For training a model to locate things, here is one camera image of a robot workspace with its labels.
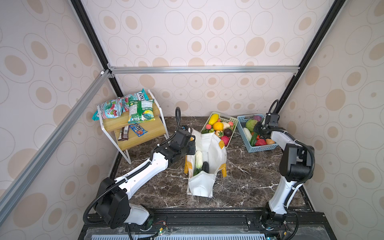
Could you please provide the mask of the white napa cabbage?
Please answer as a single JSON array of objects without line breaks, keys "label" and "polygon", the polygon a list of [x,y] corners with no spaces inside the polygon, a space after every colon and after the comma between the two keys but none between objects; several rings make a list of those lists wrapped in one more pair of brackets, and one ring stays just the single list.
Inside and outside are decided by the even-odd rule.
[{"label": "white napa cabbage", "polygon": [[203,167],[203,153],[201,151],[196,151],[195,154],[195,168],[202,169]]}]

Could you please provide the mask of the green cucumber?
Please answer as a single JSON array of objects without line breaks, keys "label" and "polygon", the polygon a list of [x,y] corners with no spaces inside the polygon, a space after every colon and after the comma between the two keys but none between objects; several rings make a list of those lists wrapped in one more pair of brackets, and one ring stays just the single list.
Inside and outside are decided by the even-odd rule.
[{"label": "green cucumber", "polygon": [[254,146],[256,145],[256,143],[257,143],[258,140],[259,140],[259,135],[258,135],[257,133],[254,133],[254,134],[252,135],[251,140],[250,140],[250,145],[251,145],[251,147],[254,147]]}]

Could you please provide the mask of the white grocery bag yellow handles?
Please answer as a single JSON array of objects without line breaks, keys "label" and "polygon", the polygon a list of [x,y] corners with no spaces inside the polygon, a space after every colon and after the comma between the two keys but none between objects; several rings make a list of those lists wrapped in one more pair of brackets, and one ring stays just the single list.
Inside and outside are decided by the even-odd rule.
[{"label": "white grocery bag yellow handles", "polygon": [[205,198],[213,197],[213,187],[218,172],[227,176],[227,148],[216,134],[202,134],[192,130],[196,153],[186,156],[185,173],[188,174],[187,194]]}]

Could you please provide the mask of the green leafy vegetable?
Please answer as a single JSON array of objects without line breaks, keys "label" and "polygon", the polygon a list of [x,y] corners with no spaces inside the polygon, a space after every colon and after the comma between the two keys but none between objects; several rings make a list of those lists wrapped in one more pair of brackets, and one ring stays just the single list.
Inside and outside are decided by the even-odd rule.
[{"label": "green leafy vegetable", "polygon": [[201,172],[202,169],[195,169],[194,170],[194,176],[198,175]]}]

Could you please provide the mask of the black eggplant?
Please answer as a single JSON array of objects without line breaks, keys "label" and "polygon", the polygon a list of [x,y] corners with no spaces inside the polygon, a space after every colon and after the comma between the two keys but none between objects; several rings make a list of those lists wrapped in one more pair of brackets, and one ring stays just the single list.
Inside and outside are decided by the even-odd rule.
[{"label": "black eggplant", "polygon": [[209,163],[208,162],[203,162],[202,171],[204,171],[206,173],[209,173],[209,169],[210,169]]}]

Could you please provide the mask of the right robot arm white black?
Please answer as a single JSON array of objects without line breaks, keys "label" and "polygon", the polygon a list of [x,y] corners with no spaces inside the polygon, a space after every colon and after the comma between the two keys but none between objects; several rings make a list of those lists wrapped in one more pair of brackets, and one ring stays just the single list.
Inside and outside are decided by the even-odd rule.
[{"label": "right robot arm white black", "polygon": [[275,100],[266,113],[263,122],[254,127],[255,136],[261,141],[278,144],[283,151],[279,165],[280,182],[273,197],[266,203],[261,216],[255,220],[257,229],[265,231],[280,230],[285,225],[288,216],[296,217],[294,234],[299,228],[298,213],[289,210],[289,205],[299,188],[312,178],[315,170],[315,155],[310,147],[291,135],[287,130],[278,126],[279,114],[276,107],[279,100]]}]

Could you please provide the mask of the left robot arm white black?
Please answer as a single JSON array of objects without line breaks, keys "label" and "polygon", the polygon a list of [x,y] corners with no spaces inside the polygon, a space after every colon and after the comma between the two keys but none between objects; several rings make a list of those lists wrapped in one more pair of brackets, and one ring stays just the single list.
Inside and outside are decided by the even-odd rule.
[{"label": "left robot arm white black", "polygon": [[177,125],[174,134],[156,145],[144,163],[117,179],[105,178],[100,183],[96,198],[83,214],[84,223],[105,223],[111,229],[123,224],[148,226],[152,222],[150,211],[142,205],[130,204],[130,199],[154,176],[195,152],[195,136]]}]

